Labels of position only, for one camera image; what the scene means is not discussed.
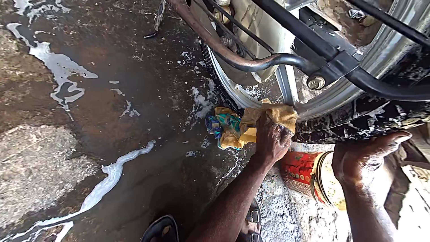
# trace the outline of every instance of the wheel rim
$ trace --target wheel rim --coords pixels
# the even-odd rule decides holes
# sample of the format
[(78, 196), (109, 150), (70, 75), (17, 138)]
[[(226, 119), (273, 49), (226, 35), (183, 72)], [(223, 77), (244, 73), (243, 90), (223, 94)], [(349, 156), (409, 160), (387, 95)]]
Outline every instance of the wheel rim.
[[(418, 31), (423, 31), (429, 22), (425, 16), (430, 14), (430, 0), (421, 2), (395, 0), (389, 14)], [(382, 25), (370, 46), (362, 59), (361, 67), (376, 78), (381, 78), (413, 46), (413, 42), (391, 28)], [(222, 86), (236, 104), (242, 108), (260, 107), (261, 102), (249, 95), (240, 85), (230, 80), (222, 70), (212, 50), (208, 46), (205, 48), (208, 48), (209, 58)], [(342, 78), (307, 103), (300, 103), (293, 68), (280, 65), (275, 75), (284, 103), (295, 107), (299, 114), (299, 121), (330, 113), (353, 101), (362, 93), (359, 88)]]

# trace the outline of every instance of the rag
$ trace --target rag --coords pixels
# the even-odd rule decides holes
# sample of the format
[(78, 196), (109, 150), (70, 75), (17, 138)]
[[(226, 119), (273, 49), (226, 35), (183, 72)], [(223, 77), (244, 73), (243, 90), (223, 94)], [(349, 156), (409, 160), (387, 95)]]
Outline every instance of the rag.
[(295, 131), (297, 112), (285, 104), (263, 103), (260, 108), (246, 108), (242, 118), (229, 108), (216, 107), (215, 116), (205, 120), (208, 132), (218, 139), (218, 147), (239, 150), (248, 142), (257, 142), (257, 120), (266, 113), (271, 120)]

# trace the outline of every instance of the tire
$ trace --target tire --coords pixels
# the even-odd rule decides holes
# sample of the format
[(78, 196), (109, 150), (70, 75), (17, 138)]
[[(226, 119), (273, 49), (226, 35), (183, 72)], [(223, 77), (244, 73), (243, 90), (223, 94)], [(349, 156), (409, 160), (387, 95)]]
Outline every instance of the tire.
[[(225, 102), (239, 115), (243, 109), (225, 90), (209, 57), (207, 46), (201, 40), (206, 66)], [(381, 81), (410, 83), (409, 76), (417, 73), (418, 81), (430, 81), (430, 55), (420, 47), (413, 48)], [(364, 93), (344, 106), (309, 120), (298, 121), (293, 141), (311, 144), (333, 144), (336, 141), (369, 139), (391, 131), (416, 127), (430, 120), (430, 102), (402, 102), (375, 97)]]

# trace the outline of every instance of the metal bar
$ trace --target metal bar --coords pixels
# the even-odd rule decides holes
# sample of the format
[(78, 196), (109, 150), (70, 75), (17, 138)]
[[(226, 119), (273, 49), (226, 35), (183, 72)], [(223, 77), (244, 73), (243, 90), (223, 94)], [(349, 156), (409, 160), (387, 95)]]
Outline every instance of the metal bar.
[(247, 35), (249, 35), (251, 38), (253, 38), (257, 43), (259, 43), (261, 46), (263, 46), (267, 51), (270, 52), (270, 54), (275, 54), (275, 51), (270, 47), (266, 42), (264, 42), (262, 39), (260, 39), (257, 35), (252, 33), (249, 29), (245, 28), (239, 21), (237, 21), (233, 16), (228, 14), (221, 6), (219, 6), (216, 2), (213, 0), (207, 0), (210, 4), (212, 4), (216, 9), (218, 9), (224, 16), (226, 16), (232, 23), (234, 23), (238, 28), (240, 28), (243, 32), (245, 32)]
[(335, 47), (274, 0), (252, 1), (325, 60), (331, 61), (338, 54)]
[(403, 34), (408, 39), (424, 46), (427, 48), (430, 48), (430, 40), (429, 37), (425, 36), (424, 34), (416, 31), (414, 28), (409, 27), (408, 25), (402, 23), (401, 21), (393, 18), (391, 15), (387, 14), (386, 12), (379, 10), (375, 6), (363, 1), (363, 0), (347, 0), (348, 2), (354, 4), (364, 12), (368, 13), (369, 15), (375, 17), (385, 25), (391, 27), (392, 29), (396, 30), (397, 32)]
[(161, 20), (163, 19), (164, 9), (166, 9), (166, 0), (161, 0), (155, 18), (154, 31), (150, 34), (143, 36), (144, 39), (153, 38), (158, 34), (158, 28), (160, 27)]
[(351, 71), (345, 77), (358, 88), (378, 97), (410, 102), (430, 100), (428, 84), (409, 88), (398, 87), (376, 79), (362, 68)]
[(202, 4), (200, 4), (199, 2), (197, 2), (196, 0), (193, 0), (207, 15), (208, 17), (214, 21), (217, 26), (219, 26), (226, 34), (230, 35), (231, 38), (234, 40), (234, 42), (236, 42), (238, 45), (240, 45), (243, 50), (253, 59), (256, 60), (257, 57), (242, 43), (242, 41), (240, 41), (240, 39), (234, 35), (223, 23), (221, 23), (219, 20), (217, 20), (211, 12), (209, 12), (209, 10), (206, 9), (205, 6), (203, 6)]
[(229, 65), (241, 70), (255, 72), (265, 70), (273, 65), (293, 65), (304, 72), (306, 75), (311, 75), (319, 68), (308, 60), (293, 54), (273, 54), (263, 59), (248, 60), (233, 53), (225, 47), (219, 40), (215, 39), (211, 33), (198, 22), (188, 10), (185, 1), (182, 0), (166, 0), (170, 6), (176, 11), (182, 19), (205, 41), (205, 43)]

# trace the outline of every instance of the red bucket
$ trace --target red bucket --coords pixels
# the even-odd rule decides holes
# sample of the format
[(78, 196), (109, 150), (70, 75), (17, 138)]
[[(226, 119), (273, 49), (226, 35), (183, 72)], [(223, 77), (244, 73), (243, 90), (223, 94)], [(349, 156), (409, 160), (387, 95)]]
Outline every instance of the red bucket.
[(346, 210), (345, 197), (332, 170), (333, 151), (288, 152), (281, 159), (285, 185), (329, 207)]

